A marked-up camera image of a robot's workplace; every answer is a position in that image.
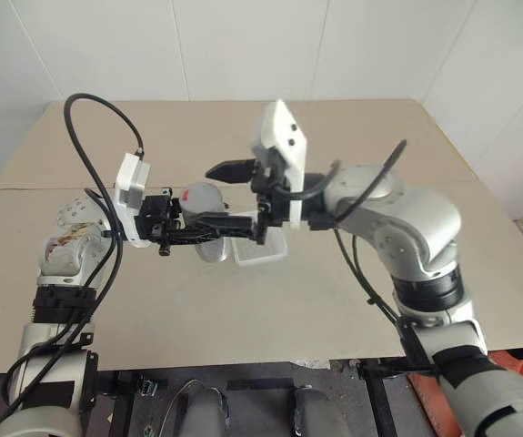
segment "beige tabletop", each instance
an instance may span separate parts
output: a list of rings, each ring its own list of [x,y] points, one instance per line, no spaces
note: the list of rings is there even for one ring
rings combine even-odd
[[[199,180],[209,167],[205,161],[248,158],[248,131],[262,109],[257,103],[129,102],[122,107],[145,135],[156,187]],[[116,134],[117,123],[101,112],[88,105],[78,109],[90,111],[76,121],[83,123],[82,141],[105,180],[113,180],[131,139],[123,140],[123,131]],[[409,139],[398,173],[407,183],[444,193],[461,211],[462,272],[489,348],[523,347],[523,238],[420,106],[318,102],[296,104],[294,112],[307,134],[313,169],[334,158],[381,161],[402,137]],[[190,128],[179,114],[190,114],[198,127]],[[94,119],[103,120],[98,122],[106,127],[107,140],[100,141],[99,133],[94,140]],[[167,120],[166,129],[160,119]],[[231,120],[237,123],[232,130]],[[183,139],[182,127],[190,140]],[[81,196],[82,186],[92,185],[81,168],[65,139],[59,106],[52,105],[0,176],[0,371],[15,358],[35,295],[37,259],[56,212]],[[246,186],[223,187],[223,192],[234,211],[255,205]],[[232,259],[206,264],[190,247],[174,247],[168,258],[159,257],[156,247],[126,247],[116,284],[95,317],[93,348],[100,368],[402,354],[393,328],[366,304],[332,232],[284,231],[287,258],[248,268]],[[391,281],[376,253],[365,244],[360,251],[367,276],[390,299]]]

